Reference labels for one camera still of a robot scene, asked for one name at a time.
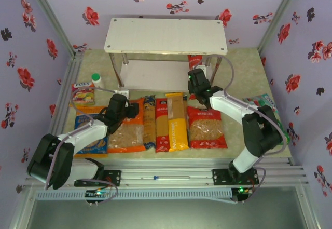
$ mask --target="beige floor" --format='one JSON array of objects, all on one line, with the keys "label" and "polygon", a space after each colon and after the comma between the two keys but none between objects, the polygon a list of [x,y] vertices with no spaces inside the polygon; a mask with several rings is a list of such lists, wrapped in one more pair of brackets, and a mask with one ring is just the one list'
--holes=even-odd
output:
[{"label": "beige floor", "polygon": [[[237,98],[252,97],[263,93],[268,93],[272,96],[268,81],[265,76],[264,68],[260,61],[257,49],[235,49],[229,50],[227,57],[233,62],[235,69],[235,78],[232,86],[229,88],[229,93]],[[129,59],[158,59],[158,60],[178,60],[187,61],[187,56],[173,56],[173,55],[128,55]],[[120,55],[116,56],[118,69],[121,67]],[[80,72],[77,82],[87,82],[91,80],[93,73],[99,73],[102,76],[105,87],[109,89],[118,89],[115,74],[109,59],[108,54],[102,50],[88,50],[85,53],[83,62],[81,64]],[[214,85],[225,87],[231,76],[231,69],[226,62],[222,62],[217,75],[215,77]],[[145,95],[154,94],[156,97],[164,97],[164,92],[153,91],[131,91],[130,99],[137,99]],[[96,92],[96,106],[108,105],[112,94],[107,92]],[[191,101],[189,106],[198,106],[197,101]],[[75,111],[73,108],[67,117],[67,123],[64,132],[69,132],[74,129]],[[189,149],[174,153],[155,153],[154,149],[146,152],[137,153],[123,153],[123,154],[109,154],[109,159],[150,159],[150,158],[235,158],[244,148],[242,126],[236,123],[227,115],[223,115],[223,125],[228,149]],[[287,149],[273,157],[290,157],[290,152]]]}]

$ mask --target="small white bottle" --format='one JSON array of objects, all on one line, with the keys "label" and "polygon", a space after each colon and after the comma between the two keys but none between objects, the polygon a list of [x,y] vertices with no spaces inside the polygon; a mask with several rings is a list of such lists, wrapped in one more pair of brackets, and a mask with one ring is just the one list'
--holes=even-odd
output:
[{"label": "small white bottle", "polygon": [[104,82],[98,73],[93,73],[91,78],[94,86],[105,89]]}]

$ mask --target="robotic arm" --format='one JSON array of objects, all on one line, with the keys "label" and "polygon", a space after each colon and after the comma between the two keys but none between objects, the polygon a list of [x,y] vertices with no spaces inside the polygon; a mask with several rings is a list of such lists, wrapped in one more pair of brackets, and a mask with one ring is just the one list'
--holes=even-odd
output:
[{"label": "robotic arm", "polygon": [[278,124],[272,108],[265,105],[245,108],[243,105],[225,96],[223,89],[211,87],[209,80],[201,69],[188,72],[189,92],[196,95],[197,100],[208,109],[225,113],[243,126],[245,148],[240,155],[229,164],[229,175],[235,181],[246,180],[246,174],[265,152],[273,149],[282,141],[277,129],[266,119],[260,117],[253,110],[258,110],[274,123]]},{"label": "robotic arm", "polygon": [[125,118],[134,118],[138,113],[139,106],[137,103],[129,104],[125,96],[114,94],[108,107],[100,111],[94,121],[89,123],[88,128],[77,128],[70,133],[59,136],[51,134],[43,136],[27,168],[28,175],[46,183],[52,162],[50,155],[54,155],[59,143],[68,137],[60,146],[58,154],[54,155],[56,162],[49,180],[49,186],[53,185],[53,189],[58,189],[68,179],[81,179],[80,177],[86,178],[88,175],[93,177],[98,166],[88,162],[88,165],[86,163],[79,164],[79,167],[74,169],[72,168],[73,156],[90,143],[113,134]]}]

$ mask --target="white shelf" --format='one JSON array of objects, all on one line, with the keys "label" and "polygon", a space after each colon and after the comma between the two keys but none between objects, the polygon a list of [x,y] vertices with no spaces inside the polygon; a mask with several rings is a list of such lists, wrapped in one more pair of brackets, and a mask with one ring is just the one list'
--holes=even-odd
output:
[{"label": "white shelf", "polygon": [[[186,61],[129,60],[120,76],[124,89],[188,92],[188,71]],[[206,74],[210,78],[211,67]]]},{"label": "white shelf", "polygon": [[227,44],[223,23],[219,20],[113,18],[104,50],[107,53],[226,55]]}]

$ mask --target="floral wallpaper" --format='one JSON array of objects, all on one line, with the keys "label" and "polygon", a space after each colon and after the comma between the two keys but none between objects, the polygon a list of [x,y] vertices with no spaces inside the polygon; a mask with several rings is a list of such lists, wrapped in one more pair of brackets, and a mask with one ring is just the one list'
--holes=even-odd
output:
[{"label": "floral wallpaper", "polygon": [[8,228],[70,56],[36,0],[6,0],[0,13],[0,221]]},{"label": "floral wallpaper", "polygon": [[281,1],[48,0],[74,51],[103,49],[113,17],[219,19],[230,48],[258,47]]},{"label": "floral wallpaper", "polygon": [[322,228],[331,228],[332,13],[326,10],[330,0],[293,0],[261,56],[292,155],[307,173]]}]

